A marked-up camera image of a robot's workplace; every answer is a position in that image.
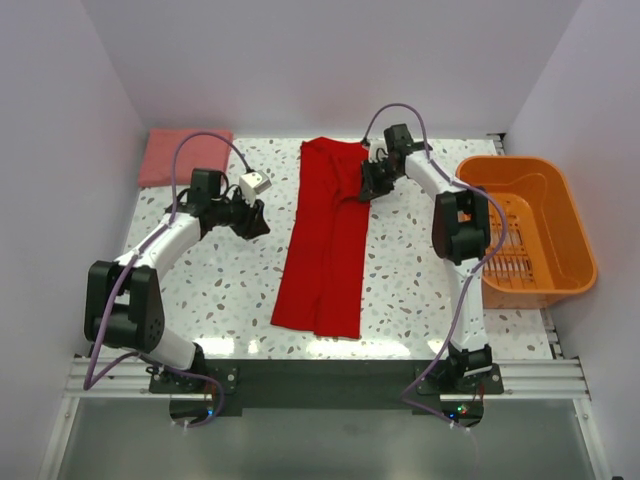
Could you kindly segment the red t-shirt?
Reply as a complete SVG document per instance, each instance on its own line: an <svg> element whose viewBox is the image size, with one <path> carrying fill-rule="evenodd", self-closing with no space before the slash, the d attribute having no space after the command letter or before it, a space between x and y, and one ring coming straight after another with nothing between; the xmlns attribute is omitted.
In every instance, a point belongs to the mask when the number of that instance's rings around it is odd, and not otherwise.
<svg viewBox="0 0 640 480"><path fill-rule="evenodd" d="M299 190L271 324L358 339L370 204L358 143L319 137L300 148Z"/></svg>

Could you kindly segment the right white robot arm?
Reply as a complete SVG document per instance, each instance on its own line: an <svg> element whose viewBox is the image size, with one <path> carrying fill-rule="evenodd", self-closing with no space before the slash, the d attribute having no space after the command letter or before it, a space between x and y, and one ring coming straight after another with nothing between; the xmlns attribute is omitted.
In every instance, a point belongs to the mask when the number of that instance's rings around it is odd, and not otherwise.
<svg viewBox="0 0 640 480"><path fill-rule="evenodd" d="M432 199L431 244L443 263L453 319L443 346L416 384L438 393L473 388L493 367L483 313L482 265L491 243L486 193L462 183L430 158L426 142L414 140L404 124L384 131L382 140L361 140L367 159L361 164L359 199L389 194L406 177Z"/></svg>

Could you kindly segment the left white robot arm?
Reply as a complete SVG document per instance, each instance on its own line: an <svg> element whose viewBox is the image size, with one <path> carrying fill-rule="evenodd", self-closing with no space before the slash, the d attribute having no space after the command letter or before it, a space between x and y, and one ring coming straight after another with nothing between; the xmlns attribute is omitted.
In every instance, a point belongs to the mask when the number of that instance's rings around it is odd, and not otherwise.
<svg viewBox="0 0 640 480"><path fill-rule="evenodd" d="M198 383L207 381L202 348L171 331L165 322L160 282L177 260L212 229L228 227L244 240L266 235L264 203L268 176L250 169L237 184L224 172L196 169L190 185L173 191L158 226L113 261L97 261L87 280L84 334L93 344L83 387L105 376L96 369L100 350L122 349Z"/></svg>

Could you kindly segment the folded pink t-shirt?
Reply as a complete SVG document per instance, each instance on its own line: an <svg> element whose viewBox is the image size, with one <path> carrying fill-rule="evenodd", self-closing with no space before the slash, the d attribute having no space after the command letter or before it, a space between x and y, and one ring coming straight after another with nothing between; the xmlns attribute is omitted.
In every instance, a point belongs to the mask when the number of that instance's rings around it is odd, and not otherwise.
<svg viewBox="0 0 640 480"><path fill-rule="evenodd" d="M137 184L140 188L155 188L171 185L174 154L181 142L198 129L162 129L149 131ZM198 135L187 141L180 149L176 163L177 185L189 185L195 168L226 171L229 162L233 134L228 130L213 130L224 137L220 140L208 135Z"/></svg>

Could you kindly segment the orange plastic basket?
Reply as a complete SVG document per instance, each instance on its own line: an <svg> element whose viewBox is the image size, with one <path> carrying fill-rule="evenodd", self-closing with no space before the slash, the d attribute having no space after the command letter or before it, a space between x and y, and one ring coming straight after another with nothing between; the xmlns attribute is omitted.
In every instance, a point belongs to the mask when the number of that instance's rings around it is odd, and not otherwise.
<svg viewBox="0 0 640 480"><path fill-rule="evenodd" d="M551 162L526 156L474 156L457 168L501 206L508 232L484 266L488 309L543 309L586 293L597 267L569 184Z"/></svg>

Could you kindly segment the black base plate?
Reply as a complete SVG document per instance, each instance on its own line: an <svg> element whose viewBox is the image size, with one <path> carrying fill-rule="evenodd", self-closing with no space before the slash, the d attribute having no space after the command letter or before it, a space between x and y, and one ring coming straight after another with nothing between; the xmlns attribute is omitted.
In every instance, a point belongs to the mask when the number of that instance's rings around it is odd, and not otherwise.
<svg viewBox="0 0 640 480"><path fill-rule="evenodd" d="M473 388L438 393L416 379L426 360L205 360L204 383L149 366L149 391L170 398L173 420L199 424L208 417L239 417L248 409L434 411L475 426L484 401L504 393L494 365Z"/></svg>

